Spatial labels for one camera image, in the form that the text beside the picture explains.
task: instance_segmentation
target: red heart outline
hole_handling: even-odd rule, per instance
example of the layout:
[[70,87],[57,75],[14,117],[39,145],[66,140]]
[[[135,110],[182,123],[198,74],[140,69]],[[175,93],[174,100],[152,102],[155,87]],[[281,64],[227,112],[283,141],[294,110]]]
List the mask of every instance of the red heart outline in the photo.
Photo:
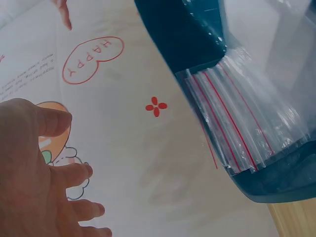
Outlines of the red heart outline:
[[[82,81],[82,82],[78,82],[78,83],[74,83],[74,82],[69,82],[69,81],[67,81],[66,78],[65,78],[65,75],[64,75],[64,73],[65,73],[65,67],[66,67],[66,64],[68,63],[68,61],[69,61],[71,55],[75,52],[75,50],[76,50],[80,45],[83,45],[83,44],[85,44],[85,43],[91,42],[91,41],[93,41],[93,40],[108,39],[108,38],[115,38],[115,39],[118,39],[118,40],[121,41],[121,43],[122,43],[122,50],[121,50],[121,52],[120,52],[117,56],[115,56],[114,58],[111,58],[111,59],[108,59],[108,60],[96,60],[97,68],[96,68],[95,72],[94,72],[87,80]],[[79,85],[79,84],[83,84],[83,83],[89,81],[89,80],[97,73],[97,71],[98,71],[98,69],[99,69],[99,64],[100,64],[100,62],[109,62],[109,61],[112,61],[112,60],[118,58],[118,57],[123,53],[124,49],[125,49],[124,41],[123,41],[121,38],[115,37],[115,36],[99,37],[99,38],[90,39],[90,40],[88,40],[88,41],[86,41],[86,42],[83,42],[83,43],[81,43],[81,44],[78,44],[78,45],[74,48],[74,50],[70,53],[70,55],[68,56],[68,58],[67,58],[67,60],[66,60],[66,62],[65,62],[65,64],[64,64],[64,67],[63,67],[63,80],[64,80],[64,82],[67,83],[67,84],[70,84],[70,85]]]

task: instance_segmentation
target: red zipper line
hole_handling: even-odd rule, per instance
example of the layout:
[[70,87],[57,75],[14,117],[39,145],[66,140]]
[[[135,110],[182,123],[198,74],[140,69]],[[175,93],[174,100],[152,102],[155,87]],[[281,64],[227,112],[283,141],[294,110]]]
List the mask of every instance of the red zipper line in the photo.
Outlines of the red zipper line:
[[230,145],[229,142],[228,142],[228,139],[227,139],[227,137],[226,137],[226,135],[225,135],[225,133],[224,133],[224,131],[223,131],[223,128],[222,128],[221,124],[219,123],[219,120],[217,119],[217,117],[216,117],[216,115],[215,115],[214,110],[212,109],[211,104],[209,103],[209,101],[208,101],[208,99],[207,99],[205,93],[203,92],[201,86],[199,85],[199,83],[198,83],[198,81],[197,81],[197,79],[196,79],[196,77],[195,77],[194,75],[193,75],[193,79],[194,79],[194,81],[196,82],[196,84],[197,84],[197,86],[198,86],[200,92],[202,93],[203,97],[205,98],[205,100],[206,100],[206,102],[207,102],[207,104],[208,104],[208,106],[209,106],[209,108],[210,108],[210,110],[211,110],[213,116],[215,117],[215,120],[216,120],[216,122],[217,122],[217,124],[218,124],[220,130],[222,131],[222,134],[223,134],[223,136],[224,136],[224,139],[225,139],[225,141],[226,141],[226,143],[227,143],[227,145],[228,145],[228,147],[229,147],[229,150],[230,150],[230,152],[231,152],[231,154],[232,154],[232,156],[233,156],[233,158],[234,158],[234,161],[235,161],[235,163],[236,163],[236,166],[237,166],[239,172],[241,172],[240,166],[239,166],[239,164],[238,164],[238,162],[237,162],[237,160],[236,160],[236,157],[235,157],[235,155],[234,155],[234,152],[233,152],[233,150],[232,150],[232,147],[231,147],[231,145]]
[[212,148],[211,148],[211,144],[210,144],[210,142],[209,142],[209,140],[208,140],[208,136],[206,135],[206,131],[205,131],[205,129],[204,129],[203,124],[202,124],[201,122],[200,122],[200,124],[201,124],[202,130],[203,130],[203,132],[204,132],[205,138],[206,138],[206,140],[207,140],[207,144],[208,144],[209,150],[211,151],[211,154],[212,154],[212,157],[213,157],[213,161],[214,161],[215,167],[216,167],[216,169],[218,169],[218,166],[217,166],[217,163],[216,163],[216,160],[215,160],[215,156],[214,156],[214,153],[213,153]]
[[258,126],[258,128],[259,128],[259,130],[260,130],[260,132],[261,132],[261,134],[262,134],[262,136],[263,136],[263,138],[265,139],[265,141],[266,141],[266,143],[267,143],[267,145],[268,145],[268,147],[269,147],[269,149],[270,149],[270,151],[271,151],[271,154],[273,155],[273,154],[274,154],[274,151],[272,150],[272,147],[271,147],[271,145],[269,144],[267,137],[265,136],[265,134],[264,134],[264,132],[263,132],[263,130],[262,130],[262,128],[261,128],[261,126],[260,126],[258,120],[256,119],[256,117],[255,117],[254,113],[252,112],[251,108],[248,106],[248,103],[246,102],[246,100],[245,100],[245,98],[243,97],[242,93],[238,90],[238,88],[237,88],[237,86],[235,85],[234,81],[233,81],[232,78],[229,76],[229,74],[227,73],[227,71],[225,70],[225,68],[222,66],[222,64],[219,63],[218,65],[224,70],[224,73],[225,73],[226,76],[229,78],[229,80],[230,80],[231,83],[233,84],[234,88],[236,89],[236,91],[237,91],[238,94],[240,95],[241,99],[242,99],[243,102],[245,103],[245,105],[246,105],[246,107],[248,108],[248,110],[249,110],[251,116],[252,116],[253,119],[255,120],[255,122],[256,122],[256,124],[257,124],[257,126]]
[[240,133],[240,131],[239,131],[239,129],[238,129],[238,127],[237,127],[237,125],[236,125],[236,123],[235,123],[235,121],[234,121],[232,115],[229,113],[229,111],[228,111],[228,109],[227,109],[227,107],[226,107],[224,101],[222,100],[220,94],[219,94],[218,91],[216,90],[214,84],[212,83],[212,81],[211,81],[211,79],[209,78],[209,76],[207,75],[207,73],[203,72],[203,74],[206,76],[208,82],[210,83],[210,85],[212,86],[213,90],[215,91],[215,93],[216,93],[218,99],[221,101],[221,103],[222,103],[222,105],[223,105],[223,107],[224,107],[224,109],[225,109],[227,115],[229,116],[230,120],[232,121],[232,123],[233,123],[233,125],[234,125],[234,128],[235,128],[236,132],[238,133],[238,136],[240,137],[241,142],[242,142],[243,146],[245,147],[245,149],[246,149],[246,151],[247,151],[247,154],[248,154],[249,157],[250,157],[250,161],[251,161],[253,167],[255,168],[256,171],[258,171],[258,167],[257,167],[257,165],[256,165],[256,163],[255,163],[255,161],[254,161],[254,159],[253,159],[253,157],[252,157],[252,155],[251,155],[251,153],[250,153],[250,151],[249,151],[249,149],[248,149],[248,146],[247,146],[247,144],[246,144],[244,138],[242,137],[242,134]]

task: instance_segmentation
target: fingernail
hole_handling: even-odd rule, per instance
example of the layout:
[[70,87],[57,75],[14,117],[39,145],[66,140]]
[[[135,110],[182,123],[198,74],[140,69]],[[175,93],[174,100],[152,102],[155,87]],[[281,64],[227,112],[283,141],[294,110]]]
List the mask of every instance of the fingernail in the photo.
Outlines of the fingernail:
[[92,169],[92,167],[91,167],[89,164],[84,164],[84,166],[85,166],[85,168],[86,168],[87,171],[88,171],[89,177],[91,177],[92,174],[93,174],[93,169]]
[[112,231],[109,228],[102,228],[100,230],[102,237],[112,237]]
[[105,214],[105,207],[102,204],[97,204],[100,210],[100,215],[103,216]]

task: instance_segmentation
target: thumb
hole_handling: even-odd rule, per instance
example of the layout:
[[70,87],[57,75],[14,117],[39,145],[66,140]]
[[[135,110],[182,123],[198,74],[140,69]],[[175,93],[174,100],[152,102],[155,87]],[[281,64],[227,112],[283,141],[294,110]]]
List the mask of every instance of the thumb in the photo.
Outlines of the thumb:
[[56,137],[63,134],[70,127],[72,119],[68,112],[37,106],[39,136]]

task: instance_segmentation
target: finger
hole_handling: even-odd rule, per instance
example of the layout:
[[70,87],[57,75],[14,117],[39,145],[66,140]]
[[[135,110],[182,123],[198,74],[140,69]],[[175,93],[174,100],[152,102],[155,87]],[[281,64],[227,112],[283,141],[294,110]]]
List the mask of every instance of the finger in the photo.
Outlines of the finger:
[[103,205],[88,200],[71,201],[77,221],[90,221],[95,217],[103,216],[105,208]]
[[112,237],[112,231],[109,228],[82,227],[81,229],[84,237]]
[[93,174],[92,167],[88,164],[73,163],[54,167],[54,169],[64,176],[66,188],[79,186]]
[[67,7],[67,0],[51,0],[58,8],[62,21],[64,23],[64,25],[71,30],[72,29],[72,25],[69,19],[69,10]]
[[61,19],[62,19],[64,25],[69,30],[71,30],[72,29],[72,25],[71,25],[71,21],[69,19],[69,10],[68,10],[68,7],[67,7],[66,3],[65,3],[65,5],[63,5],[62,7],[59,8],[59,12],[60,12]]
[[39,136],[55,137],[69,128],[73,117],[65,111],[37,107],[37,119]]

